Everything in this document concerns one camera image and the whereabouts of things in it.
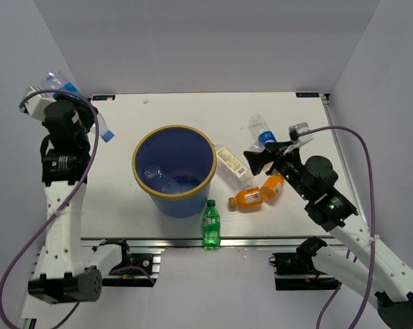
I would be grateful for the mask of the orange juice bottle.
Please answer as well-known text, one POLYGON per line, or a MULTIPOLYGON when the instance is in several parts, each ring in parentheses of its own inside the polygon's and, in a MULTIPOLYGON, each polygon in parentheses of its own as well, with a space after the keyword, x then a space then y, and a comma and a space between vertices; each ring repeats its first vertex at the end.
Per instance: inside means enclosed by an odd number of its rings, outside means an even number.
POLYGON ((283 189, 284 178, 279 173, 271 175, 260 188, 260 194, 264 201, 275 200, 283 189))
POLYGON ((247 188, 228 199, 228 205, 232 210, 253 208, 260 206, 262 203, 259 187, 247 188))

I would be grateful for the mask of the clear bottle blue label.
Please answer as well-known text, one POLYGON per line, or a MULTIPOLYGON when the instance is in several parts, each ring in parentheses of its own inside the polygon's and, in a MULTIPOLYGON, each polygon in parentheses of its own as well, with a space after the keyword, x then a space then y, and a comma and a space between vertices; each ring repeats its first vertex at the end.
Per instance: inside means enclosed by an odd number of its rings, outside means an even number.
POLYGON ((261 152, 266 148, 267 143, 277 142, 268 124, 260 114, 256 114, 250 118, 248 129, 255 140, 250 147, 250 151, 261 152))

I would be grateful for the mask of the clear water bottle blue cap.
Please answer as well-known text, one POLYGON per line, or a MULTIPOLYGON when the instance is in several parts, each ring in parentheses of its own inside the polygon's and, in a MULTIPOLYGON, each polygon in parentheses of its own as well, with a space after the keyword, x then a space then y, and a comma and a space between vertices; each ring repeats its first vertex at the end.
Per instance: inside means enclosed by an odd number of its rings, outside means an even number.
MULTIPOLYGON (((41 80, 40 86, 43 89, 67 90, 83 97, 83 94, 75 87, 75 85, 72 84, 62 72, 57 70, 48 72, 48 74, 41 80)), ((99 125, 99 137, 105 143, 108 143, 115 135, 109 130, 103 115, 99 112, 97 113, 97 122, 99 125)))

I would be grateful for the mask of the green soda bottle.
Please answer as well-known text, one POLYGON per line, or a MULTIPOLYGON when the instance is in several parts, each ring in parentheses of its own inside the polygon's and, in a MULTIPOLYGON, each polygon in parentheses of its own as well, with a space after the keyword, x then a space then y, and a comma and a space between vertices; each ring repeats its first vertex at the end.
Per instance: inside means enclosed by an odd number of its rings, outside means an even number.
POLYGON ((215 207, 215 200, 209 199, 202 215, 202 244, 204 249, 216 249, 220 246, 220 214, 215 207))

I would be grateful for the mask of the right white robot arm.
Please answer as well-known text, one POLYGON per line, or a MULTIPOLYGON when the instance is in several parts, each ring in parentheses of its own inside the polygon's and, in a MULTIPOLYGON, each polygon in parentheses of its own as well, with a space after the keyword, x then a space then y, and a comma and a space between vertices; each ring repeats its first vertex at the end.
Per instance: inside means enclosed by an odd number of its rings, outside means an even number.
POLYGON ((413 328, 413 269, 395 255, 359 217, 356 207, 335 187, 338 175, 330 160, 300 159, 291 142, 269 143, 261 152, 245 151, 253 175, 265 165, 281 174, 307 204, 305 212, 324 231, 341 241, 364 264, 357 267, 317 238, 296 253, 305 273, 323 271, 362 295, 389 328, 413 328))

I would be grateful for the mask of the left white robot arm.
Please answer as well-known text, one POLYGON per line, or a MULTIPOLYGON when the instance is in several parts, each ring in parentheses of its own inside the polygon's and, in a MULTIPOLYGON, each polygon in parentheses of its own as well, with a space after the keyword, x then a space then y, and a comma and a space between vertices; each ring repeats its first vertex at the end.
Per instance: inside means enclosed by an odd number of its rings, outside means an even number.
POLYGON ((83 101, 61 95, 43 113, 49 133, 40 146, 42 182, 47 214, 56 218, 47 226, 40 269, 27 291, 48 304, 95 302, 102 275, 80 255, 82 204, 91 160, 87 134, 93 115, 83 101))

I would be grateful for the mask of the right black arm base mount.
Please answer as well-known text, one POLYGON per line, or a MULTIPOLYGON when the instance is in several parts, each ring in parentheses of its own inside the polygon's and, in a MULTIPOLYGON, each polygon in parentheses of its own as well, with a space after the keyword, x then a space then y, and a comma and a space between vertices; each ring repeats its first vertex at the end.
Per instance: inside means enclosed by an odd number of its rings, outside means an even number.
POLYGON ((339 281, 317 270, 312 258, 321 247, 327 247, 322 239, 312 236, 301 243, 295 252, 277 252, 269 257, 274 267, 277 291, 328 291, 335 290, 339 281))

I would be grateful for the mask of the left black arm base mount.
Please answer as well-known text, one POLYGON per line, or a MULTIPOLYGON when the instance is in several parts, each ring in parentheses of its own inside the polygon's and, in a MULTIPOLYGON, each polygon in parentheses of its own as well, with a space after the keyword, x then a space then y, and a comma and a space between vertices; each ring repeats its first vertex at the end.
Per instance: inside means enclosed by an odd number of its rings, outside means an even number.
POLYGON ((103 278, 103 287, 153 287, 158 279, 162 249, 129 246, 127 240, 103 240, 121 247, 121 262, 103 278))

